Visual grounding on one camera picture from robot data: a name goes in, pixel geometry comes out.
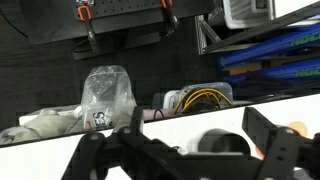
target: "clear plastic bag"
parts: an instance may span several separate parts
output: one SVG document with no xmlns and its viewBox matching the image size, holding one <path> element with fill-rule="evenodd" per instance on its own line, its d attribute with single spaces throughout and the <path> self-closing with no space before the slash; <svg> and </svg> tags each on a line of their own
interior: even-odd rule
<svg viewBox="0 0 320 180">
<path fill-rule="evenodd" d="M 85 131 L 129 124 L 136 106 L 130 78 L 121 66 L 101 66 L 91 71 L 82 96 Z"/>
</svg>

